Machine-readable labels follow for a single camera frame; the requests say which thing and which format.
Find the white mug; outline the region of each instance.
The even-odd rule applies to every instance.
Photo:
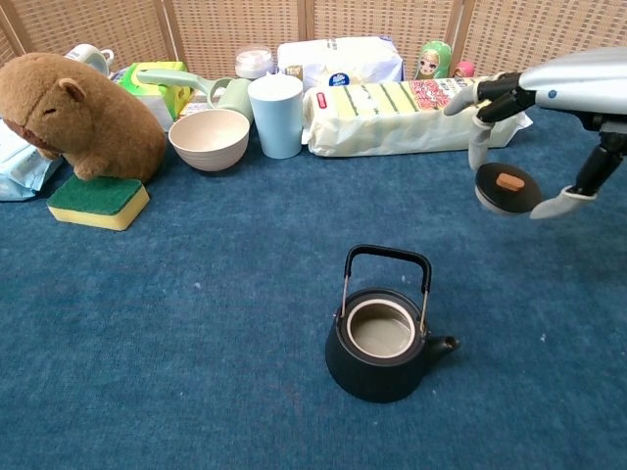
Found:
[[[114,62],[114,51],[111,49],[101,51],[91,44],[78,44],[66,54],[66,57],[73,61],[83,62],[109,76],[109,67]]]

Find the green sponge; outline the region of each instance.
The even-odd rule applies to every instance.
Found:
[[[82,181],[72,175],[47,204],[62,222],[125,230],[148,201],[146,188],[137,179],[99,177]]]

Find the bowl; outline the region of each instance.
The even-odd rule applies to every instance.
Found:
[[[188,165],[202,171],[221,171],[244,156],[250,128],[240,113],[210,109],[176,121],[169,129],[168,139]]]

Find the teapot handle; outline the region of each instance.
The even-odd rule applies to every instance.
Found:
[[[349,254],[346,257],[344,277],[349,277],[351,275],[353,258],[357,255],[375,255],[379,257],[402,259],[404,261],[414,262],[422,268],[422,285],[420,286],[422,294],[429,292],[431,288],[431,263],[421,254],[405,250],[397,250],[396,248],[379,247],[376,245],[356,245],[349,251]]]
[[[219,78],[213,82],[213,85],[209,90],[205,91],[205,93],[207,94],[207,103],[209,104],[209,106],[211,106],[212,108],[215,107],[214,104],[212,103],[212,100],[214,99],[214,95],[216,95],[217,91],[220,88],[226,89],[226,87],[228,86],[228,84],[231,82],[232,79],[233,78],[230,78],[228,76],[224,78]]]
[[[431,289],[431,263],[429,260],[415,252],[409,252],[405,250],[398,250],[395,248],[380,247],[376,245],[355,245],[349,250],[346,256],[346,263],[344,266],[344,294],[342,297],[342,316],[346,312],[346,295],[349,286],[349,277],[351,277],[351,267],[353,259],[357,255],[375,255],[385,258],[402,259],[404,261],[414,262],[422,268],[422,283],[420,290],[423,294],[422,311],[420,313],[420,331],[424,329],[424,317],[427,308],[427,297],[429,290]]]

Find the label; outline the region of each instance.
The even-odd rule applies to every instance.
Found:
[[[292,75],[303,81],[303,66],[287,66],[285,68],[286,75]]]
[[[317,98],[317,105],[320,106],[322,110],[326,109],[326,98],[324,97],[324,93],[317,93],[315,97]]]
[[[332,51],[337,51],[337,39],[335,38],[327,39],[326,48]]]
[[[467,86],[472,79],[465,78]],[[451,78],[366,83],[335,87],[327,92],[339,118],[420,113],[444,108],[462,89]]]
[[[329,78],[329,86],[348,85],[351,80],[345,73],[334,73]]]

